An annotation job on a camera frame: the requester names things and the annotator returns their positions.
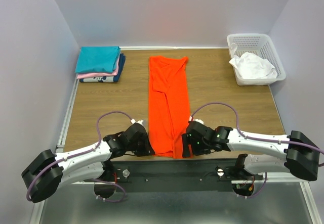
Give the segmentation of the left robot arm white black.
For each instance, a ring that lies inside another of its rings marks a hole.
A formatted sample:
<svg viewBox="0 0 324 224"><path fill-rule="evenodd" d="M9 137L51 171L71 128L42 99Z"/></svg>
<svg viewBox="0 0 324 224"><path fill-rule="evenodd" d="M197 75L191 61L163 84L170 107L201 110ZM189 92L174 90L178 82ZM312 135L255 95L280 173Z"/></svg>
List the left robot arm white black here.
<svg viewBox="0 0 324 224"><path fill-rule="evenodd" d="M23 170L28 201L38 203L51 197L59 187L90 179L107 181L111 159L132 152L137 157L154 155L143 125L133 123L125 131L106 135L92 145L64 153L45 150Z"/></svg>

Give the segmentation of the orange t shirt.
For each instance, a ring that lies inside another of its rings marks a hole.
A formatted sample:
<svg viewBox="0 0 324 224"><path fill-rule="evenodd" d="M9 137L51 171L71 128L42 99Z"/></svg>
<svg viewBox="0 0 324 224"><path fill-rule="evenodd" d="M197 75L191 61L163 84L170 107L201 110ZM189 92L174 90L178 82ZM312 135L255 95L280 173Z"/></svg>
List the orange t shirt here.
<svg viewBox="0 0 324 224"><path fill-rule="evenodd" d="M156 156L182 158L181 137L190 116L188 60L188 57L149 58L148 135Z"/></svg>

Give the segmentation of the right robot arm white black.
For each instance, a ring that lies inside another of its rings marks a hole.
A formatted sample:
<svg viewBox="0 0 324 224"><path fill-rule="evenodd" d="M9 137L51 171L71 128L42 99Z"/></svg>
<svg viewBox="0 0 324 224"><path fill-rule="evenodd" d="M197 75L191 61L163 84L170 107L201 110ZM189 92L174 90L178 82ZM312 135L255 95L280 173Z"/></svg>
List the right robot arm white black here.
<svg viewBox="0 0 324 224"><path fill-rule="evenodd" d="M320 149L300 131L263 135L227 126L212 129L201 120L193 120L182 135L182 144L184 158L212 151L247 151L233 166L233 174L240 180L264 172L287 172L301 180L317 180Z"/></svg>

